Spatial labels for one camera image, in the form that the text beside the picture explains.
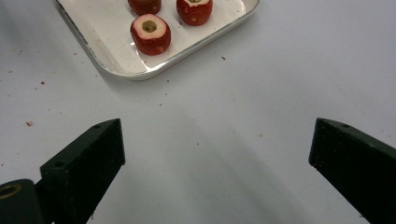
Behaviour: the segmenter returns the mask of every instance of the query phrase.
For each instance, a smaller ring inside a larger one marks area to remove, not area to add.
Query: apple core hole
[[[147,33],[152,33],[157,30],[157,24],[154,21],[145,21],[142,23],[142,29]]]

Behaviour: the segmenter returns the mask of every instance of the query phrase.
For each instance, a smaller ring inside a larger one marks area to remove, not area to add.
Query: cored apple
[[[162,2],[161,0],[128,0],[129,6],[138,16],[145,14],[157,14]]]
[[[213,0],[177,0],[177,13],[191,26],[206,23],[212,13]]]
[[[131,36],[136,47],[147,55],[161,54],[171,43],[169,25],[153,14],[136,18],[131,24]]]

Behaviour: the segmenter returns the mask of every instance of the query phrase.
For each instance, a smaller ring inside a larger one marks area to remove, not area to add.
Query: white surface
[[[367,223],[307,160],[317,117],[396,147],[395,9],[263,0],[132,82],[98,72],[55,2],[3,0],[0,181],[38,181],[81,133],[121,118],[127,163],[89,223]]]
[[[189,26],[177,15],[176,1],[163,1],[157,16],[171,29],[171,45],[160,55],[148,56],[132,40],[130,27],[137,15],[127,0],[58,1],[68,15],[66,22],[74,23],[97,62],[108,73],[131,80],[160,74],[245,21],[259,4],[259,0],[218,0],[205,24]]]

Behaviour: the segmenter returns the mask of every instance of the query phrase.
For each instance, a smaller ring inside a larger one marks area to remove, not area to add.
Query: red apple
[[[161,0],[128,0],[128,3],[138,16],[157,14],[161,9]]]
[[[212,13],[213,0],[177,0],[177,13],[191,26],[206,23]]]
[[[131,36],[136,47],[147,55],[161,54],[171,43],[169,25],[152,14],[140,16],[132,22]]]

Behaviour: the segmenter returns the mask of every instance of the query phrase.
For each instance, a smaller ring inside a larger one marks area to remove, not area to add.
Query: tray rim
[[[248,11],[247,13],[242,15],[241,17],[237,18],[234,21],[227,23],[225,26],[221,27],[216,32],[200,39],[199,41],[195,42],[191,46],[188,46],[186,49],[183,49],[181,52],[173,55],[169,59],[165,60],[163,63],[161,63],[155,67],[152,67],[149,70],[146,70],[144,72],[138,72],[138,73],[133,73],[133,74],[125,74],[125,73],[113,71],[113,70],[109,69],[108,67],[106,67],[101,62],[101,60],[97,57],[95,51],[91,48],[91,46],[90,46],[89,42],[86,40],[84,34],[79,30],[79,28],[75,24],[73,18],[70,17],[69,13],[64,8],[63,3],[61,2],[62,0],[55,0],[55,1],[57,2],[62,13],[66,16],[66,18],[71,23],[71,25],[73,26],[75,31],[78,33],[78,36],[84,42],[85,47],[87,47],[87,49],[90,52],[90,54],[92,55],[92,57],[96,60],[96,62],[100,65],[101,68],[103,68],[106,72],[108,72],[111,75],[114,75],[116,77],[123,77],[123,78],[130,79],[130,80],[146,80],[146,79],[157,76],[158,74],[160,74],[162,71],[164,71],[168,67],[181,61],[182,59],[186,58],[187,56],[193,54],[196,50],[211,43],[212,41],[221,37],[222,35],[225,35],[229,31],[231,31],[233,28],[235,28],[236,26],[243,23],[246,19],[248,19],[257,10],[257,7],[260,4],[261,0],[255,0],[256,4],[254,5],[254,7],[250,11]]]

